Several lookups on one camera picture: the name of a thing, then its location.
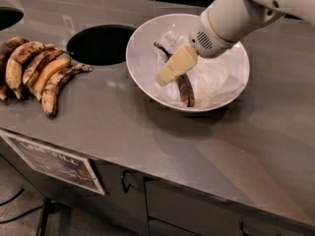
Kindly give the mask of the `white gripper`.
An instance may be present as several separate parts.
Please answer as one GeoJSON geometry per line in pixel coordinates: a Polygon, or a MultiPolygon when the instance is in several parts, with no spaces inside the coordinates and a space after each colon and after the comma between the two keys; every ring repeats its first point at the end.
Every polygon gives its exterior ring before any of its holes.
{"type": "Polygon", "coordinates": [[[191,70],[197,64],[198,54],[203,58],[217,58],[234,45],[234,42],[226,41],[215,32],[207,11],[190,28],[189,42],[193,47],[179,46],[158,70],[156,81],[160,86],[165,86],[191,70]]]}

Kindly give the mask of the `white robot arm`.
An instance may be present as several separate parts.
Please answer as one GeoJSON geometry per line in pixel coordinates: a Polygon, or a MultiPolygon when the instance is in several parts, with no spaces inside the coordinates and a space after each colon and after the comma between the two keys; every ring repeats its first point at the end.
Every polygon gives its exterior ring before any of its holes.
{"type": "Polygon", "coordinates": [[[191,70],[197,60],[217,58],[244,36],[284,14],[315,25],[315,0],[215,0],[193,23],[189,43],[176,49],[157,74],[164,86],[191,70]]]}

